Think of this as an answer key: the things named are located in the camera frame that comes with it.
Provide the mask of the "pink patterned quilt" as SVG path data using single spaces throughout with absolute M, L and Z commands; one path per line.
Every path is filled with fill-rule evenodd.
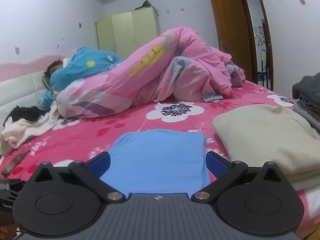
M 240 87 L 245 72 L 232 56 L 188 27 L 172 28 L 143 45 L 112 70 L 73 81 L 56 97 L 65 118 L 97 118 L 169 97 L 220 102 Z

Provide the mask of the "light blue shirt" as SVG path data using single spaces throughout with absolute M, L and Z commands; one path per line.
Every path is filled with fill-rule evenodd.
M 111 165 L 100 179 L 125 196 L 192 196 L 210 183 L 205 150 L 206 137 L 200 132 L 151 129 L 126 133 L 110 148 Z

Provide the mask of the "brown comb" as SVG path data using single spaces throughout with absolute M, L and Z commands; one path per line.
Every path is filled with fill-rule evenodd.
M 20 152 L 8 165 L 1 171 L 1 175 L 7 177 L 11 174 L 13 169 L 30 153 L 30 150 Z

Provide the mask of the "white garment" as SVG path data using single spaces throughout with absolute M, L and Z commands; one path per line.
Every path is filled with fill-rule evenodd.
M 9 118 L 1 131 L 1 155 L 9 155 L 30 139 L 48 132 L 56 125 L 58 118 L 59 113 L 55 101 L 52 103 L 50 111 L 37 121 L 21 118 L 13 122 L 12 118 Z

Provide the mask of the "blue patterned blanket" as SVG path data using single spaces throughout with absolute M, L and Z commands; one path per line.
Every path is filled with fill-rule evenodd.
M 56 96 L 72 82 L 112 70 L 123 59 L 112 52 L 81 47 L 61 61 L 62 68 L 53 72 L 50 78 L 45 76 L 49 79 L 49 90 L 39 99 L 37 107 L 41 110 L 50 109 Z

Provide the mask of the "pink white headboard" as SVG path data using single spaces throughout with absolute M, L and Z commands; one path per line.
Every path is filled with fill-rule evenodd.
M 1 64 L 1 123 L 16 107 L 31 107 L 46 88 L 42 83 L 44 71 L 60 55 L 44 56 L 28 63 Z

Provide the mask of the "brown wooden door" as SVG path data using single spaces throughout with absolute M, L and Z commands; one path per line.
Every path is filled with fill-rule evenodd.
M 252 24 L 244 0 L 210 0 L 215 18 L 219 49 L 245 71 L 248 81 L 257 82 L 257 63 L 253 52 Z

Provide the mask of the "sleeping person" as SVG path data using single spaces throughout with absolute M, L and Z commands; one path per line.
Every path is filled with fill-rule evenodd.
M 44 72 L 44 75 L 48 78 L 51 77 L 51 75 L 53 74 L 53 72 L 55 72 L 56 70 L 60 69 L 63 67 L 63 61 L 61 60 L 57 60 L 54 61 L 52 64 L 50 64 L 46 71 Z

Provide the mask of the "pale yellow wardrobe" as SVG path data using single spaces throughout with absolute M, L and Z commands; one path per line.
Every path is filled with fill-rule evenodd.
M 99 49 L 123 59 L 160 35 L 158 12 L 154 7 L 107 16 L 95 25 Z

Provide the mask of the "black garment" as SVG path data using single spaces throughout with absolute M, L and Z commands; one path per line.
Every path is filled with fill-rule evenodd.
M 13 122 L 16 122 L 20 119 L 25 119 L 31 122 L 35 122 L 39 120 L 40 117 L 44 116 L 48 111 L 41 110 L 37 108 L 36 106 L 32 107 L 20 107 L 16 106 L 6 117 L 6 119 L 3 122 L 3 127 L 5 126 L 5 123 L 7 120 L 11 117 Z

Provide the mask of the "folded dark grey clothes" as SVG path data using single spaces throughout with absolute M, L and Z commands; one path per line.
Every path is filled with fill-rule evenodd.
M 305 118 L 319 133 L 319 73 L 304 76 L 292 86 L 292 98 L 297 99 L 293 111 Z

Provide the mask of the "black device at left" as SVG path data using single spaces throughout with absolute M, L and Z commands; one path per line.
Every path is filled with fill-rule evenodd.
M 0 189 L 0 223 L 1 225 L 9 225 L 14 222 L 12 209 L 14 202 L 23 189 L 25 181 L 20 179 L 1 179 Z

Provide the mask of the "folded beige garment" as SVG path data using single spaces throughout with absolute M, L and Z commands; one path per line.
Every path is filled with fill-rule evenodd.
M 297 191 L 319 185 L 319 134 L 291 109 L 242 106 L 216 116 L 213 127 L 230 160 L 274 162 Z

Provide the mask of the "pink floral bed sheet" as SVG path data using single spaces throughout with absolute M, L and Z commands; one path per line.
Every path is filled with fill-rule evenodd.
M 54 166 L 67 166 L 74 160 L 87 161 L 109 151 L 122 134 L 149 129 L 201 132 L 207 138 L 206 150 L 227 158 L 212 125 L 216 116 L 245 105 L 290 105 L 284 97 L 249 81 L 233 92 L 231 99 L 221 103 L 152 103 L 106 118 L 60 119 L 49 132 L 31 139 L 9 156 L 1 157 L 1 169 L 5 169 L 20 152 L 29 151 L 7 176 L 27 180 L 43 161 L 50 161 Z

